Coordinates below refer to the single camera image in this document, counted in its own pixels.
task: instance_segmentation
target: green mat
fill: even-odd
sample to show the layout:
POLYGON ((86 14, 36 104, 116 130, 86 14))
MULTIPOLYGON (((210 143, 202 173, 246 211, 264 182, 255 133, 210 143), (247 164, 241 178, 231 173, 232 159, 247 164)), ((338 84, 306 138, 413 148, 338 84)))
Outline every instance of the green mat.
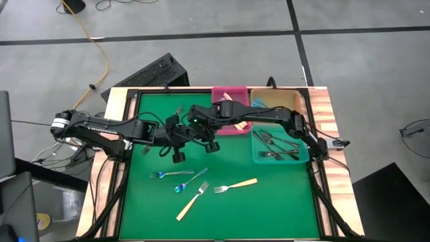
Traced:
MULTIPOLYGON (((210 94, 144 94, 139 112, 162 119, 179 105, 184 115, 192 104, 210 105, 210 94)), ((258 165, 251 154, 250 134, 217 136, 221 150, 206 154, 187 143, 186 160, 173 164, 171 154, 159 157, 158 147, 141 155, 135 145, 120 227, 120 239, 291 239, 318 238, 318 226, 306 165, 258 165), (151 179, 150 172, 195 169, 208 171, 182 193, 175 186, 193 175, 151 179), (214 194, 216 186, 257 178, 258 183, 214 194), (204 181, 209 188, 178 221, 176 216, 204 181)))

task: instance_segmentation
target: pink container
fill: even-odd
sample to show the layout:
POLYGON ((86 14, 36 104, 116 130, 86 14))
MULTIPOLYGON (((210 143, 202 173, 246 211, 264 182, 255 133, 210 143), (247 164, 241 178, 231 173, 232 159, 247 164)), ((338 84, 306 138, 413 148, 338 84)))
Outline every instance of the pink container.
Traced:
MULTIPOLYGON (((229 94, 233 101, 241 102, 245 106, 249 106, 249 97, 247 87, 213 87, 212 88, 212 103, 219 102, 224 97, 224 93, 229 94)), ((216 132, 219 135, 234 135, 247 134, 251 131, 251 123, 247 122, 243 130, 238 130, 234 125, 222 127, 216 132)))

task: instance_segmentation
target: concrete floor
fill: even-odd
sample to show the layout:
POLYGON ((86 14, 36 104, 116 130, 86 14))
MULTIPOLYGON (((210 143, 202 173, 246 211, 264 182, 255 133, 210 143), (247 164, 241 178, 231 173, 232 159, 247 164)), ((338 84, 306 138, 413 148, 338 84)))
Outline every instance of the concrete floor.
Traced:
MULTIPOLYGON (((111 9, 102 12, 95 10, 95 1, 86 3, 79 17, 97 37, 292 30, 284 0, 112 3, 111 9)), ((430 23, 426 0, 293 3, 301 30, 430 23)), ((8 1, 0 13, 0 41, 84 38, 71 16, 55 12, 57 5, 54 0, 8 1)), ((398 133, 409 122, 428 117, 430 32, 309 35, 303 36, 303 42, 314 84, 329 87, 339 132, 351 141, 345 154, 353 182, 396 162, 430 202, 430 162, 408 151, 398 133)), ((278 85, 306 85, 294 36, 107 42, 101 46, 112 69, 98 93, 167 52, 187 69, 192 85, 264 85, 270 75, 278 85)), ((71 108, 103 71, 103 59, 91 43, 0 46, 0 89, 9 91, 16 120, 50 123, 56 112, 71 108)), ((95 114, 104 108, 95 93, 79 109, 95 114)), ((16 156, 21 159, 33 159, 54 144, 43 126, 14 124, 13 135, 16 156)), ((424 154, 427 151, 429 142, 423 137, 408 142, 424 154)), ((72 153, 63 147, 55 159, 72 153)), ((84 165, 66 172, 76 173, 84 165)), ((88 171, 79 177, 88 179, 88 171)), ((51 189, 38 184, 36 196, 47 197, 51 189)), ((52 199, 36 200, 40 212, 50 212, 46 205, 52 199)), ((70 239, 76 226, 54 227, 44 240, 70 239)))

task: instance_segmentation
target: black cable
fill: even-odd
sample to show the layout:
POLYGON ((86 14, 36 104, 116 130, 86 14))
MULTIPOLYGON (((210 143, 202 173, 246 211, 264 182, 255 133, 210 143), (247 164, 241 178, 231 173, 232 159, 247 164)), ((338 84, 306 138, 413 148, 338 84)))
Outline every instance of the black cable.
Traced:
MULTIPOLYGON (((94 204, 97 206, 97 193, 98 193, 98 191, 99 191, 99 183, 100 183, 100 175, 101 175, 101 173, 102 173, 102 171, 103 171, 103 168, 104 168, 104 166, 105 166, 105 164, 107 163, 109 161, 109 158, 106 158, 106 160, 103 162, 103 164, 101 164, 101 167, 100 167, 100 170, 99 170, 99 173, 97 174, 97 179, 95 180, 95 199, 94 199, 94 204)), ((95 214, 95 217, 94 217, 94 219, 95 220, 97 220, 97 212, 95 211, 95 208, 94 208, 94 214, 95 214)))
POLYGON ((426 118, 426 119, 422 119, 422 120, 415 120, 414 122, 411 122, 410 124, 406 125, 404 128, 402 128, 402 129, 400 130, 400 133, 401 133, 400 138, 402 139, 402 142, 403 142, 403 144, 406 146, 406 148, 408 148, 408 150, 412 151, 414 154, 418 155, 419 157, 422 157, 422 158, 425 158, 425 159, 430 159, 430 157, 425 156, 425 155, 422 155, 422 154, 420 154, 420 153, 418 153, 418 152, 416 152, 416 151, 412 150, 412 149, 408 146, 408 144, 406 144, 406 141, 404 141, 404 137, 403 137, 402 132, 403 132, 403 131, 405 131, 405 130, 406 130, 409 126, 411 126, 412 124, 416 124, 417 122, 423 122, 423 121, 428 121, 428 120, 429 120, 428 118, 426 118))
POLYGON ((107 9, 109 9, 111 6, 112 6, 112 2, 117 2, 117 3, 132 3, 132 2, 137 2, 137 3, 146 3, 146 4, 149 4, 149 3, 156 3, 157 1, 159 1, 159 0, 154 0, 154 1, 151 1, 151 2, 145 2, 145 1, 139 1, 139 0, 129 0, 129 1, 120 1, 120 0, 101 0, 101 1, 99 1, 98 3, 96 3, 95 4, 95 8, 98 10, 98 11, 105 11, 105 10, 107 10, 107 9), (99 8, 98 7, 98 5, 100 4, 100 3, 104 3, 104 2, 108 2, 109 3, 109 5, 108 6, 106 6, 106 7, 104 7, 104 8, 99 8))
POLYGON ((105 112, 98 112, 94 116, 99 117, 99 118, 103 118, 105 116, 105 112))
MULTIPOLYGON (((86 158, 86 160, 88 160, 88 161, 89 161, 87 151, 86 151, 85 149, 83 149, 83 152, 85 153, 85 158, 86 158)), ((95 213, 95 200, 94 200, 93 180, 91 179, 91 173, 89 174, 89 189, 90 189, 90 191, 91 191, 91 201, 93 202, 93 218, 92 218, 92 221, 93 221, 93 223, 95 223, 95 217, 96 217, 97 215, 96 215, 96 213, 95 213)))
POLYGON ((12 120, 12 122, 23 123, 23 124, 35 124, 35 125, 41 125, 41 126, 51 126, 51 124, 43 124, 38 122, 29 122, 29 121, 22 121, 22 120, 12 120))
MULTIPOLYGON (((66 160, 68 160, 68 159, 72 158, 72 156, 73 156, 73 155, 71 155, 70 157, 64 158, 64 159, 48 160, 48 161, 56 161, 56 162, 54 162, 54 163, 49 163, 49 164, 45 164, 45 165, 41 165, 41 167, 46 167, 46 166, 48 166, 48 165, 55 165, 55 164, 58 164, 58 163, 60 163, 61 161, 66 161, 66 160)), ((67 165, 63 165, 63 166, 60 166, 60 167, 47 167, 47 168, 49 168, 49 169, 56 169, 56 168, 61 168, 61 167, 66 167, 66 166, 67 166, 67 165)))
POLYGON ((313 128, 314 128, 318 133, 323 134, 323 135, 325 135, 325 136, 327 136, 327 137, 329 137, 329 138, 333 138, 333 139, 335 139, 335 140, 337 140, 337 141, 342 141, 342 140, 341 140, 341 139, 339 139, 339 138, 333 137, 333 136, 331 136, 331 135, 328 135, 328 134, 324 133, 323 131, 318 130, 315 126, 311 125, 310 123, 308 123, 308 122, 306 122, 306 123, 307 123, 307 125, 309 125, 309 126, 313 127, 313 128))
POLYGON ((19 198, 21 198, 21 196, 24 194, 24 192, 26 192, 26 190, 33 185, 33 183, 30 183, 26 188, 24 188, 24 190, 16 197, 16 199, 12 202, 11 206, 9 206, 9 208, 6 210, 5 215, 3 216, 3 220, 1 221, 1 225, 4 224, 5 220, 6 220, 6 216, 7 214, 9 214, 9 211, 12 209, 13 205, 15 205, 15 203, 18 201, 19 198))
POLYGON ((94 191, 93 191, 93 180, 91 179, 91 174, 89 175, 89 190, 91 191, 91 201, 93 202, 93 218, 91 220, 94 223, 95 222, 95 217, 97 215, 95 213, 95 200, 94 200, 94 191))
POLYGON ((166 124, 161 120, 161 118, 160 117, 158 117, 156 114, 154 114, 153 112, 141 112, 141 113, 139 113, 139 114, 137 114, 137 115, 135 115, 135 116, 133 116, 133 117, 131 117, 131 119, 128 119, 128 120, 125 120, 125 121, 122 121, 122 122, 118 122, 118 123, 116 123, 116 124, 108 124, 108 126, 118 126, 118 125, 123 125, 123 124, 127 124, 127 123, 129 123, 129 122, 132 122, 132 121, 134 121, 135 119, 137 119, 137 117, 139 117, 139 116, 141 116, 141 115, 143 115, 143 114, 149 114, 149 115, 151 115, 151 116, 153 116, 153 117, 155 117, 163 126, 166 126, 166 124))
POLYGON ((243 116, 246 116, 246 115, 249 115, 249 114, 262 114, 262 113, 265 113, 265 112, 270 112, 270 111, 275 110, 275 109, 287 109, 287 108, 283 107, 283 106, 276 106, 276 107, 269 108, 269 109, 263 110, 263 111, 256 111, 256 112, 249 112, 249 113, 241 114, 239 116, 232 117, 232 118, 214 118, 214 117, 212 117, 210 115, 207 115, 207 114, 205 114, 203 112, 200 112, 200 113, 203 114, 203 115, 205 115, 210 120, 217 120, 217 121, 225 122, 225 121, 231 121, 231 120, 234 120, 236 118, 240 118, 240 117, 243 117, 243 116))
POLYGON ((342 163, 342 162, 340 162, 340 161, 336 160, 336 159, 335 159, 335 158, 333 158, 333 157, 329 157, 329 159, 330 159, 331 161, 333 161, 334 163, 336 163, 337 165, 340 165, 341 167, 345 168, 345 169, 348 171, 348 173, 349 173, 349 168, 348 168, 348 166, 346 166, 344 163, 342 163))

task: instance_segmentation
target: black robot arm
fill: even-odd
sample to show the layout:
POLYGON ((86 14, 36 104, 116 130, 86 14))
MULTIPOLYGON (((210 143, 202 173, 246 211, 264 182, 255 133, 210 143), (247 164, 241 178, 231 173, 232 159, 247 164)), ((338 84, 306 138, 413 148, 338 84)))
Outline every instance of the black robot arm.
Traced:
POLYGON ((303 140, 309 146, 310 157, 328 159, 325 139, 311 136, 304 116, 285 107, 248 107, 234 101, 214 103, 211 108, 194 105, 189 110, 188 121, 200 123, 213 130, 243 121, 280 124, 288 135, 303 140))
POLYGON ((125 140, 168 148, 162 156, 173 148, 173 162, 178 163, 185 161, 185 154, 180 152, 180 148, 188 142, 205 146, 207 153, 218 151, 220 147, 214 142, 215 132, 223 126, 243 121, 268 122, 280 124, 291 137, 302 139, 310 147, 311 157, 327 159, 325 140, 310 136, 303 115, 284 107, 255 108, 234 101, 218 102, 210 108, 193 105, 187 115, 188 126, 179 123, 178 115, 166 119, 165 124, 139 120, 138 116, 127 121, 115 121, 67 110, 56 114, 50 131, 55 139, 74 137, 100 147, 108 157, 117 161, 125 161, 125 140), (116 134, 120 139, 110 140, 100 132, 116 134))

